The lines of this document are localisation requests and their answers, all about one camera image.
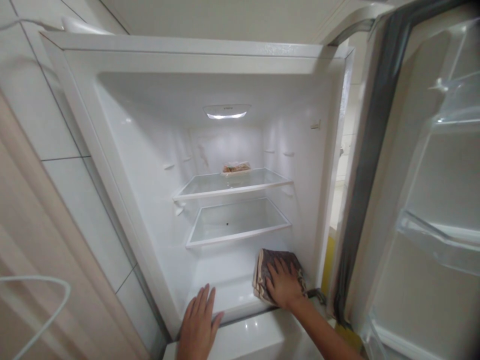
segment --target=food package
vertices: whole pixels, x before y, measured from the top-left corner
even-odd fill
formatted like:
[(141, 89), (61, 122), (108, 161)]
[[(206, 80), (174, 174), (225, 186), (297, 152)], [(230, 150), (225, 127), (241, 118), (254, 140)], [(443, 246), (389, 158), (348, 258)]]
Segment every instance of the food package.
[(244, 172), (251, 169), (252, 168), (250, 167), (250, 164), (248, 161), (243, 161), (243, 162), (233, 161), (233, 162), (226, 162), (225, 164), (223, 164), (224, 174), (239, 173), (239, 172)]

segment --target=open refrigerator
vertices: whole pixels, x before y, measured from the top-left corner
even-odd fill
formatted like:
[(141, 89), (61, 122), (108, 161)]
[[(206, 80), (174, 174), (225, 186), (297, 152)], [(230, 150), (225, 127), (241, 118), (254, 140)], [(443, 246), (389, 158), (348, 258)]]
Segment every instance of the open refrigerator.
[[(172, 338), (216, 287), (212, 359), (320, 358), (252, 280), (267, 248), (321, 286), (354, 54), (343, 26), (330, 45), (42, 33)], [(325, 315), (370, 359), (455, 359), (480, 299), (479, 22), (466, 1), (415, 1), (370, 26)], [(222, 176), (233, 161), (252, 170)]]

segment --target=refrigerator door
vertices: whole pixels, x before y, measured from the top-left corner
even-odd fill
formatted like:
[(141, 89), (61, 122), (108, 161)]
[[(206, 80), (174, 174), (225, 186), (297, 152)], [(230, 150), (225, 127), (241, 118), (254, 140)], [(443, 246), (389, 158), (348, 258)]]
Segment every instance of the refrigerator door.
[[(368, 41), (328, 312), (409, 359), (459, 359), (474, 341), (476, 16), (467, 1), (414, 1), (379, 17)], [(370, 358), (387, 356), (366, 342)]]

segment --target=cord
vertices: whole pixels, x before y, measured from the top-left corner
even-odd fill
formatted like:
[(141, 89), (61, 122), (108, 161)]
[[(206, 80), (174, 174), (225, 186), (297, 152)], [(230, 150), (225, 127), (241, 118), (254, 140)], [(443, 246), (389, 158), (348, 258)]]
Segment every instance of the cord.
[(49, 25), (45, 21), (28, 19), (28, 18), (18, 18), (18, 19), (15, 19), (14, 21), (12, 21), (8, 24), (0, 25), (0, 31), (7, 30), (7, 29), (9, 29), (9, 28), (13, 27), (14, 25), (19, 24), (21, 22), (32, 23), (32, 24), (39, 25), (47, 31), (63, 31), (62, 28), (58, 28), (58, 27)]
[(48, 319), (48, 321), (43, 324), (40, 330), (30, 339), (29, 342), (20, 350), (20, 352), (13, 358), (13, 360), (19, 360), (30, 348), (32, 345), (39, 339), (39, 337), (44, 333), (45, 330), (54, 322), (57, 315), (62, 311), (62, 309), (67, 304), (67, 301), (70, 297), (70, 292), (72, 290), (70, 284), (62, 279), (51, 277), (51, 276), (42, 276), (42, 275), (31, 275), (31, 276), (3, 276), (0, 277), (1, 282), (14, 282), (14, 281), (25, 281), (25, 280), (39, 280), (39, 281), (46, 281), (51, 283), (60, 284), (65, 288), (65, 295), (63, 296), (63, 300), (58, 307), (58, 309), (53, 313), (53, 315)]

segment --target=cloth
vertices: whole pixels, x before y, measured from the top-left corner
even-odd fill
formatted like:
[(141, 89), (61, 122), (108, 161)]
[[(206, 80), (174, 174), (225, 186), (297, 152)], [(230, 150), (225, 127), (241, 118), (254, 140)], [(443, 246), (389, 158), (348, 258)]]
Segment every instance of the cloth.
[(305, 284), (305, 278), (302, 271), (302, 266), (300, 265), (299, 260), (295, 256), (293, 252), (289, 251), (274, 251), (274, 250), (267, 250), (261, 249), (258, 254), (258, 259), (255, 265), (255, 269), (253, 271), (253, 294), (262, 300), (263, 302), (272, 305), (278, 306), (273, 298), (270, 296), (269, 291), (267, 290), (267, 278), (272, 280), (272, 275), (270, 275), (269, 268), (267, 264), (272, 264), (275, 270), (277, 267), (275, 266), (274, 259), (283, 259), (287, 264), (288, 268), (290, 268), (290, 263), (293, 263), (293, 266), (296, 271), (296, 275), (298, 278), (298, 282), (300, 283), (303, 296), (307, 296), (307, 286)]

